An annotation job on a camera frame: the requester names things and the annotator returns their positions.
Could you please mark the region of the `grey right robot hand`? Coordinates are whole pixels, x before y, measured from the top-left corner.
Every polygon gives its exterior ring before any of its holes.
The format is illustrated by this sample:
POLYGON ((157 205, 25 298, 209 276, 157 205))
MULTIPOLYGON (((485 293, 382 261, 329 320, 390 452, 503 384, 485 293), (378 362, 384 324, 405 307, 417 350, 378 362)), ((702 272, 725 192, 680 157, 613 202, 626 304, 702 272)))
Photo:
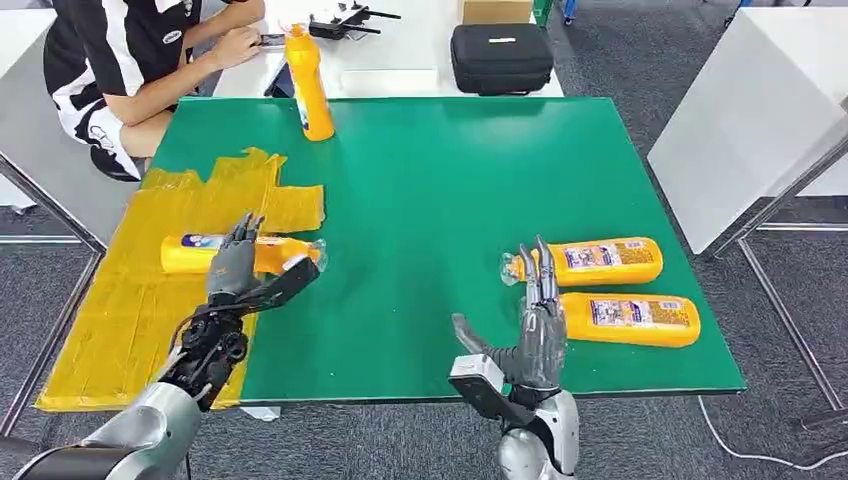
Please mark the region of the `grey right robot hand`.
POLYGON ((491 358, 508 383, 537 391, 553 391, 560 388, 566 324, 554 256, 541 236, 536 236, 535 242, 536 256, 523 244, 519 246, 519 258, 525 267, 525 296, 516 345, 493 347, 472 330, 463 314, 454 313, 451 320, 460 344, 472 354, 491 358))

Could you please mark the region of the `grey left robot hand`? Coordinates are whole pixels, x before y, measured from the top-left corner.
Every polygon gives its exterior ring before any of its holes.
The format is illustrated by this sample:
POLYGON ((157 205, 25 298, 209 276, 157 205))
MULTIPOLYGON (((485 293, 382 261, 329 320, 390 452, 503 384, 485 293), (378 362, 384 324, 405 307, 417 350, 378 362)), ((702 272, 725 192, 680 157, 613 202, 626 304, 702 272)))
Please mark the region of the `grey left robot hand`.
POLYGON ((247 213, 223 238, 206 275, 207 303, 233 304, 258 285, 254 276, 256 239, 263 216, 247 213))

